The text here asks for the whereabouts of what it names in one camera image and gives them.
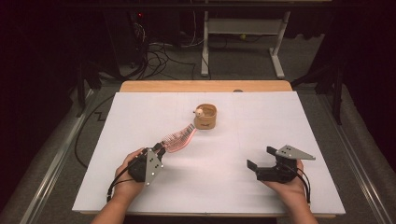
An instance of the dark background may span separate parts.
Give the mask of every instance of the dark background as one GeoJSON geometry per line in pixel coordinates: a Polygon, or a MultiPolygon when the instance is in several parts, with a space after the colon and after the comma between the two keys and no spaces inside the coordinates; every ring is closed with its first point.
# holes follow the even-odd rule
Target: dark background
{"type": "MultiPolygon", "coordinates": [[[[2,1],[0,6],[1,209],[32,158],[69,110],[72,104],[69,93],[76,87],[80,66],[95,64],[92,73],[107,71],[118,77],[119,64],[136,62],[140,55],[135,51],[134,31],[127,20],[130,14],[70,12],[60,5],[49,0],[39,3],[19,0],[2,1]]],[[[326,34],[312,71],[337,55],[340,46],[348,46],[345,84],[370,133],[395,170],[396,19],[392,12],[396,7],[385,1],[378,5],[375,13],[292,12],[285,36],[303,34],[308,39],[326,34]],[[360,28],[355,33],[358,35],[353,35],[356,30],[351,27],[360,28]]],[[[152,36],[177,44],[183,38],[179,31],[193,33],[190,12],[144,12],[143,23],[152,36]]],[[[246,16],[240,11],[211,13],[222,17],[246,16]]],[[[249,15],[266,18],[277,12],[249,15]]],[[[196,16],[197,29],[202,31],[204,14],[197,12],[196,16]]]]}

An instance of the white table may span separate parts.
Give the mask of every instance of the white table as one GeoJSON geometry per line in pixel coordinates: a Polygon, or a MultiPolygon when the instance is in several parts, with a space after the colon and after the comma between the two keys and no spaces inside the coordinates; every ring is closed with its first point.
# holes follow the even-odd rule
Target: white table
{"type": "MultiPolygon", "coordinates": [[[[217,84],[224,86],[227,81],[217,84]]],[[[193,121],[193,109],[202,103],[217,107],[216,127],[198,130],[187,147],[166,153],[163,170],[135,199],[128,213],[283,216],[281,201],[256,180],[246,163],[252,160],[261,166],[274,166],[275,157],[266,153],[266,147],[281,148],[286,144],[317,158],[304,163],[312,186],[311,209],[315,216],[345,213],[297,93],[293,91],[119,92],[73,210],[100,211],[106,204],[106,191],[114,171],[125,156],[140,147],[153,147],[169,133],[186,127],[193,121]]]]}

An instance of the black cable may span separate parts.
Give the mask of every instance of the black cable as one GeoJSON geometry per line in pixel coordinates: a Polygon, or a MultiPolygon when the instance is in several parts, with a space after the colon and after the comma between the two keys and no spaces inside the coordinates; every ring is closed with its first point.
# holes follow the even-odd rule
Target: black cable
{"type": "Polygon", "coordinates": [[[145,75],[147,68],[149,67],[149,61],[148,61],[147,55],[143,59],[143,63],[145,64],[145,68],[138,74],[138,77],[136,78],[136,80],[141,80],[142,77],[145,75]]]}
{"type": "MultiPolygon", "coordinates": [[[[136,69],[134,71],[132,71],[131,73],[129,73],[128,75],[125,75],[123,77],[125,77],[126,80],[130,80],[132,77],[140,74],[141,72],[144,72],[146,70],[146,67],[147,67],[147,65],[146,65],[145,61],[143,61],[136,67],[136,69]]],[[[101,74],[99,74],[99,78],[101,78],[102,80],[105,80],[107,82],[123,82],[123,80],[120,80],[119,78],[106,77],[101,74]]]]}
{"type": "MultiPolygon", "coordinates": [[[[303,179],[303,177],[298,172],[296,172],[295,170],[291,169],[288,165],[286,165],[284,163],[281,163],[281,162],[278,163],[278,164],[280,164],[281,166],[283,166],[283,167],[287,168],[288,170],[292,171],[293,173],[295,173],[296,176],[303,182],[304,187],[305,187],[306,202],[308,204],[311,204],[311,185],[309,184],[309,187],[308,187],[308,185],[305,182],[305,180],[303,179]]],[[[304,172],[303,172],[303,175],[306,177],[306,179],[307,179],[307,181],[309,183],[308,177],[306,176],[306,174],[304,172]]]]}
{"type": "Polygon", "coordinates": [[[107,73],[108,75],[120,80],[120,81],[126,81],[127,78],[122,76],[121,74],[113,74],[112,72],[110,72],[109,70],[107,70],[106,68],[104,68],[101,64],[93,62],[93,61],[88,61],[88,63],[94,67],[96,67],[99,71],[104,71],[105,73],[107,73]]]}
{"type": "Polygon", "coordinates": [[[177,61],[175,59],[172,59],[167,53],[166,53],[166,48],[165,48],[165,44],[162,43],[160,44],[150,44],[151,46],[158,46],[158,49],[152,50],[152,51],[148,51],[148,53],[155,55],[155,57],[148,59],[148,61],[152,61],[152,60],[158,60],[159,63],[156,65],[150,64],[148,67],[150,69],[152,69],[153,71],[149,74],[149,75],[145,75],[142,76],[141,79],[146,79],[148,77],[153,77],[156,76],[158,74],[162,74],[164,76],[170,77],[172,79],[177,79],[175,77],[171,77],[169,75],[166,75],[163,73],[163,71],[166,68],[166,65],[168,62],[173,62],[173,63],[180,63],[180,64],[185,64],[185,65],[192,65],[192,69],[191,69],[191,75],[193,76],[193,72],[195,70],[195,63],[183,63],[180,61],[177,61]]]}
{"type": "Polygon", "coordinates": [[[123,182],[132,181],[132,180],[134,180],[134,179],[121,180],[121,181],[115,183],[114,186],[116,186],[116,185],[118,185],[118,184],[120,184],[120,183],[123,183],[123,182]]]}
{"type": "Polygon", "coordinates": [[[118,183],[117,183],[117,180],[119,180],[120,177],[121,177],[132,165],[133,165],[133,164],[130,163],[127,167],[125,167],[125,168],[114,178],[113,182],[111,182],[110,187],[109,187],[108,190],[107,190],[107,197],[106,197],[107,202],[110,202],[110,200],[111,200],[111,194],[113,193],[113,188],[114,188],[114,186],[116,186],[116,185],[118,184],[118,183]]]}
{"type": "Polygon", "coordinates": [[[75,156],[76,156],[76,159],[77,159],[78,163],[81,164],[81,165],[82,165],[83,167],[85,167],[86,169],[88,168],[88,165],[86,165],[86,164],[79,158],[79,156],[78,156],[78,151],[77,151],[78,140],[79,140],[79,138],[80,138],[80,136],[81,136],[82,130],[83,130],[84,127],[85,127],[85,124],[86,124],[87,121],[90,119],[90,117],[92,116],[92,114],[93,114],[101,105],[103,105],[106,101],[108,101],[109,99],[111,99],[111,98],[113,98],[113,97],[114,97],[114,95],[111,95],[110,97],[106,98],[102,103],[100,103],[100,104],[90,113],[90,115],[84,120],[84,122],[83,122],[81,128],[80,128],[79,131],[78,131],[78,135],[77,135],[77,138],[76,138],[76,143],[75,143],[74,152],[75,152],[75,156]]]}
{"type": "Polygon", "coordinates": [[[178,79],[177,77],[171,77],[170,75],[167,75],[167,74],[162,73],[162,72],[160,72],[160,74],[163,75],[163,76],[165,76],[165,77],[172,78],[173,80],[180,80],[180,79],[178,79]]]}
{"type": "Polygon", "coordinates": [[[206,60],[205,60],[205,58],[204,58],[204,55],[201,54],[201,58],[202,58],[202,61],[204,61],[204,63],[205,63],[206,66],[207,66],[207,76],[208,76],[209,80],[212,80],[212,74],[211,74],[211,72],[210,72],[209,64],[206,62],[206,60]]]}

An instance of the wire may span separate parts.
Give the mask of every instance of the wire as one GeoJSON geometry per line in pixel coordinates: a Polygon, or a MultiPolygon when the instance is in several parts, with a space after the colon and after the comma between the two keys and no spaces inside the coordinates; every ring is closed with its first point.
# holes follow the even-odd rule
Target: wire
{"type": "Polygon", "coordinates": [[[195,65],[196,65],[196,64],[195,64],[195,63],[183,63],[183,62],[180,62],[180,61],[177,61],[177,60],[171,58],[171,57],[167,54],[167,52],[166,52],[166,47],[165,47],[165,46],[172,46],[172,45],[165,44],[165,43],[163,43],[163,42],[162,42],[162,43],[154,42],[154,43],[150,43],[149,46],[152,47],[152,48],[153,48],[153,47],[159,47],[159,48],[157,48],[157,49],[153,49],[153,50],[148,51],[148,55],[153,55],[153,57],[151,57],[151,58],[148,59],[148,62],[150,63],[150,62],[153,62],[154,60],[157,60],[158,63],[156,63],[156,64],[153,64],[153,63],[152,63],[152,64],[149,64],[149,65],[148,65],[148,68],[150,68],[150,69],[152,70],[152,72],[151,72],[149,75],[145,75],[145,76],[140,77],[140,79],[147,79],[147,78],[149,78],[149,77],[153,77],[153,76],[156,76],[156,75],[158,75],[158,74],[162,74],[162,75],[167,76],[167,77],[170,77],[170,78],[172,78],[172,79],[178,79],[178,78],[171,77],[171,76],[166,75],[166,74],[163,73],[163,71],[164,71],[165,68],[166,68],[166,65],[167,65],[169,62],[179,63],[179,64],[185,64],[185,65],[191,65],[191,66],[192,66],[192,69],[191,69],[191,76],[193,76],[193,72],[194,72],[194,70],[195,70],[195,65]]]}
{"type": "Polygon", "coordinates": [[[121,180],[121,181],[115,183],[114,186],[116,186],[116,185],[118,185],[118,184],[120,184],[120,183],[123,183],[123,182],[132,181],[132,180],[134,180],[134,179],[121,180]]]}
{"type": "MultiPolygon", "coordinates": [[[[139,75],[140,73],[144,72],[146,70],[147,64],[146,61],[143,60],[142,63],[140,63],[136,69],[131,72],[128,75],[123,76],[126,80],[130,80],[132,77],[135,77],[136,75],[139,75]]],[[[99,73],[99,78],[101,78],[102,80],[108,81],[108,82],[123,82],[123,79],[119,79],[119,78],[115,78],[115,77],[106,77],[102,74],[99,73]]]]}
{"type": "Polygon", "coordinates": [[[201,41],[199,41],[198,43],[196,43],[196,44],[188,45],[188,46],[181,46],[181,47],[182,47],[182,48],[196,47],[196,46],[201,45],[202,43],[204,43],[204,40],[203,40],[203,39],[202,39],[201,41]]]}
{"type": "Polygon", "coordinates": [[[205,60],[204,55],[201,54],[201,58],[202,58],[202,61],[204,61],[204,63],[205,63],[206,66],[207,66],[207,74],[208,74],[209,80],[212,80],[212,74],[210,73],[209,64],[208,64],[207,61],[205,60]]]}
{"type": "Polygon", "coordinates": [[[310,205],[311,204],[311,185],[309,183],[308,176],[304,173],[303,170],[301,170],[301,169],[299,169],[297,167],[297,169],[299,171],[301,171],[303,173],[303,175],[305,176],[305,178],[306,178],[306,180],[308,182],[308,184],[307,184],[306,181],[303,179],[303,177],[298,172],[296,172],[295,170],[291,169],[288,165],[286,165],[284,163],[281,163],[281,162],[279,162],[278,164],[280,164],[281,166],[283,166],[283,167],[287,168],[288,170],[292,171],[293,173],[295,173],[296,176],[303,182],[304,187],[305,187],[306,202],[310,205]]]}
{"type": "Polygon", "coordinates": [[[142,33],[142,43],[144,43],[145,40],[146,40],[146,31],[145,31],[145,29],[143,28],[142,25],[140,25],[137,22],[135,22],[134,25],[137,26],[139,28],[140,32],[142,33]]]}
{"type": "Polygon", "coordinates": [[[195,41],[195,37],[196,37],[196,33],[197,33],[197,22],[196,22],[195,11],[192,12],[192,16],[194,18],[194,35],[192,37],[192,41],[190,42],[190,44],[188,46],[181,46],[182,48],[189,48],[189,47],[193,46],[194,41],[195,41]]]}
{"type": "Polygon", "coordinates": [[[108,101],[109,99],[113,98],[114,96],[115,96],[115,94],[111,95],[110,97],[106,98],[102,103],[100,103],[100,104],[90,113],[90,115],[88,115],[88,117],[84,120],[84,122],[83,122],[81,128],[80,128],[79,131],[78,131],[78,135],[77,135],[77,138],[76,138],[76,143],[75,143],[74,152],[75,152],[75,156],[76,156],[76,159],[77,159],[78,163],[79,163],[81,166],[85,167],[86,169],[88,168],[88,165],[86,165],[86,164],[79,158],[79,156],[78,156],[78,140],[79,140],[79,138],[80,138],[80,136],[81,136],[82,130],[83,130],[84,127],[85,127],[85,124],[86,124],[87,121],[90,119],[90,117],[92,116],[92,114],[93,114],[94,112],[96,112],[96,110],[97,110],[101,105],[103,105],[106,101],[108,101]]]}
{"type": "Polygon", "coordinates": [[[133,163],[130,163],[127,167],[125,167],[113,180],[113,182],[111,182],[110,187],[107,190],[107,197],[106,200],[107,202],[110,202],[111,200],[111,194],[113,193],[113,188],[114,186],[116,186],[117,180],[120,179],[120,177],[133,165],[133,163]]]}

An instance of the hand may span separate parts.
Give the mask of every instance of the hand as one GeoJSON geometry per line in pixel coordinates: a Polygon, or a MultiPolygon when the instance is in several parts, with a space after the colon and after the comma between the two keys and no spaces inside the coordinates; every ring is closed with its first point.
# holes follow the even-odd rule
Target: hand
{"type": "MultiPolygon", "coordinates": [[[[300,160],[297,160],[297,168],[304,170],[303,163],[300,160]]],[[[285,184],[270,181],[262,181],[262,183],[279,195],[280,200],[288,209],[292,223],[317,223],[306,201],[304,184],[300,178],[295,177],[285,184]]]]}
{"type": "MultiPolygon", "coordinates": [[[[297,168],[304,170],[303,163],[300,160],[297,160],[297,168]]],[[[262,181],[262,183],[273,189],[287,207],[300,203],[300,200],[306,201],[304,184],[297,177],[285,184],[272,181],[262,181]]]]}
{"type": "MultiPolygon", "coordinates": [[[[123,169],[125,169],[128,166],[128,162],[131,161],[135,156],[137,156],[142,150],[143,148],[140,148],[137,151],[129,154],[125,158],[122,165],[116,170],[115,176],[117,176],[123,169]]],[[[127,206],[129,206],[134,198],[142,191],[145,184],[135,182],[128,174],[128,172],[125,172],[122,176],[120,176],[118,183],[119,184],[114,187],[114,195],[111,200],[116,200],[127,206]]]]}
{"type": "MultiPolygon", "coordinates": [[[[128,166],[128,162],[137,156],[142,149],[140,148],[125,158],[122,165],[117,169],[116,176],[128,166]]],[[[129,205],[144,187],[144,183],[136,183],[128,172],[123,173],[117,183],[119,184],[114,187],[113,198],[95,217],[92,224],[121,224],[129,205]]]]}

